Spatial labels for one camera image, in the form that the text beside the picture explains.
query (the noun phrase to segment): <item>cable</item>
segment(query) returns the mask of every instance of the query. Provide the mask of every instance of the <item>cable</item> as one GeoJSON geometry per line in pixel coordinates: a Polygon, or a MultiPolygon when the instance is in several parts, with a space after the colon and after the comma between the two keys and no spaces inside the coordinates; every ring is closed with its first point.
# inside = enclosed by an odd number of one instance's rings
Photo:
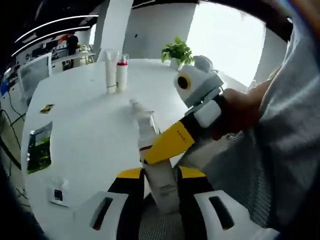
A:
{"type": "Polygon", "coordinates": [[[15,131],[14,127],[12,126],[12,122],[11,122],[11,120],[10,120],[10,117],[9,117],[8,113],[7,113],[5,110],[3,110],[3,109],[0,110],[0,114],[1,114],[1,112],[4,112],[5,115],[7,116],[8,120],[9,120],[9,123],[10,123],[10,126],[11,126],[11,128],[12,128],[12,131],[13,131],[13,134],[14,134],[14,137],[15,137],[15,140],[16,140],[16,142],[18,143],[19,149],[21,150],[21,146],[20,146],[20,143],[19,143],[19,140],[18,140],[16,131],[15,131]]]}
{"type": "Polygon", "coordinates": [[[23,121],[25,121],[24,117],[14,109],[14,106],[12,106],[10,90],[8,91],[8,94],[9,94],[9,101],[10,101],[10,106],[11,106],[12,110],[15,111],[15,113],[18,114],[22,118],[23,121]]]}
{"type": "Polygon", "coordinates": [[[19,197],[22,196],[22,197],[24,197],[26,200],[28,200],[28,198],[27,198],[25,195],[23,195],[23,193],[21,193],[21,192],[18,190],[18,188],[16,188],[15,190],[17,190],[17,192],[20,194],[19,197]]]}
{"type": "MultiPolygon", "coordinates": [[[[16,135],[16,131],[15,131],[14,127],[12,126],[12,122],[11,122],[11,120],[10,120],[7,112],[6,112],[5,110],[3,110],[3,109],[0,110],[0,114],[1,114],[1,112],[4,112],[4,113],[6,114],[8,120],[9,120],[9,122],[10,122],[10,126],[11,126],[11,128],[12,128],[12,130],[13,130],[15,139],[16,139],[18,145],[19,145],[19,148],[21,149],[21,146],[20,146],[18,137],[17,137],[17,135],[16,135]]],[[[9,148],[7,147],[7,145],[5,144],[5,142],[3,141],[1,135],[0,135],[0,146],[2,147],[3,151],[7,154],[7,156],[10,158],[10,160],[14,163],[14,165],[16,165],[16,167],[21,170],[21,164],[16,160],[16,158],[15,158],[15,157],[13,156],[13,154],[10,152],[9,148]]]]}
{"type": "Polygon", "coordinates": [[[25,206],[25,207],[28,207],[28,208],[31,208],[31,206],[29,205],[26,205],[26,204],[23,204],[23,203],[20,203],[22,206],[25,206]]]}
{"type": "Polygon", "coordinates": [[[10,161],[10,164],[9,164],[9,178],[11,177],[11,169],[12,169],[12,161],[10,161]]]}

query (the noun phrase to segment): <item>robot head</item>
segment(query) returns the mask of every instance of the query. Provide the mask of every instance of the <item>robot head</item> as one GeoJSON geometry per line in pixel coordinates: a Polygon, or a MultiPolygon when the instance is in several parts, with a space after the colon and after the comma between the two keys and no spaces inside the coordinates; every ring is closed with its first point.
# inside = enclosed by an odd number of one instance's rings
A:
{"type": "Polygon", "coordinates": [[[178,73],[174,86],[185,105],[190,108],[223,85],[216,72],[204,72],[195,66],[184,65],[178,73]]]}

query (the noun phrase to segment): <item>white wall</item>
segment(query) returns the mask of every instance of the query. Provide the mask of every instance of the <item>white wall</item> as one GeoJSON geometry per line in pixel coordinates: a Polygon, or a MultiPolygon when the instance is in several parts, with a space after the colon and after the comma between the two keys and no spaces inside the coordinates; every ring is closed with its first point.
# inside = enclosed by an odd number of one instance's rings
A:
{"type": "Polygon", "coordinates": [[[122,52],[125,32],[134,0],[105,0],[96,22],[94,52],[115,49],[122,52]]]}
{"type": "Polygon", "coordinates": [[[123,53],[131,59],[160,59],[161,50],[175,37],[187,41],[196,6],[169,3],[131,10],[123,53]]]}
{"type": "Polygon", "coordinates": [[[78,37],[79,44],[89,44],[89,39],[90,39],[90,32],[91,29],[86,30],[86,31],[76,31],[74,35],[78,37]]]}
{"type": "Polygon", "coordinates": [[[270,29],[266,29],[262,55],[254,79],[261,83],[284,61],[287,43],[270,29]]]}
{"type": "Polygon", "coordinates": [[[225,74],[223,71],[218,71],[218,75],[221,80],[226,84],[227,89],[234,89],[243,93],[248,91],[248,87],[246,87],[241,82],[235,80],[234,78],[230,77],[229,75],[225,74]]]}

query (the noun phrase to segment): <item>hand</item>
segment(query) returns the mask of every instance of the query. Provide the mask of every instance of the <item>hand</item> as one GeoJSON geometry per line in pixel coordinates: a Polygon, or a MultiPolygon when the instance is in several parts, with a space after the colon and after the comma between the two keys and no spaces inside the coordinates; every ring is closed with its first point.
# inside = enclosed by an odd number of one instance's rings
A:
{"type": "Polygon", "coordinates": [[[223,96],[227,103],[222,116],[213,125],[212,138],[214,140],[219,140],[228,133],[238,133],[249,129],[260,119],[260,104],[257,104],[250,94],[226,89],[223,96]]]}

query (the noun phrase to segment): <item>potted plant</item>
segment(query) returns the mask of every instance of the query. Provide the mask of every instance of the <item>potted plant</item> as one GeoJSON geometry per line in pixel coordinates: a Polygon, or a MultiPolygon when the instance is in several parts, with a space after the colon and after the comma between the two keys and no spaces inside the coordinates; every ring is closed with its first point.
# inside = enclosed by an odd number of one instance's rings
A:
{"type": "Polygon", "coordinates": [[[168,43],[165,45],[165,48],[162,49],[161,60],[170,59],[170,67],[179,70],[183,64],[191,64],[194,59],[191,56],[192,52],[190,47],[184,41],[181,41],[179,37],[174,39],[175,44],[168,43]]]}

